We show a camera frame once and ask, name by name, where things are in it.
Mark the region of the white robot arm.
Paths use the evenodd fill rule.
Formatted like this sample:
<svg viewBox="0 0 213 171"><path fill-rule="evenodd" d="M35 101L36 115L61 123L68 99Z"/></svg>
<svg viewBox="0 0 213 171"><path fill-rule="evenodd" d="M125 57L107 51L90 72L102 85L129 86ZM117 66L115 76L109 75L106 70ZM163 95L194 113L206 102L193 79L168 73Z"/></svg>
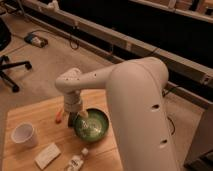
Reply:
<svg viewBox="0 0 213 171"><path fill-rule="evenodd" d="M106 91L108 111L124 171L180 171L162 91L167 66L146 57L89 73L73 68L56 81L67 112L82 109L84 89Z"/></svg>

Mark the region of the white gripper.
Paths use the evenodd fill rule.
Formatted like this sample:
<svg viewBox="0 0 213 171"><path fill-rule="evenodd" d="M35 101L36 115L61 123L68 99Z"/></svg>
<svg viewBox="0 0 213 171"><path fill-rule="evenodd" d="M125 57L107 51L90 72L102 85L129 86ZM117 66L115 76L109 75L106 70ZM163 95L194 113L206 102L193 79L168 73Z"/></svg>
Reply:
<svg viewBox="0 0 213 171"><path fill-rule="evenodd" d="M78 115L84 119L89 117L86 110L83 109L83 102L80 91L74 91L64 95L64 111L70 113L68 116L68 127L73 127Z"/></svg>

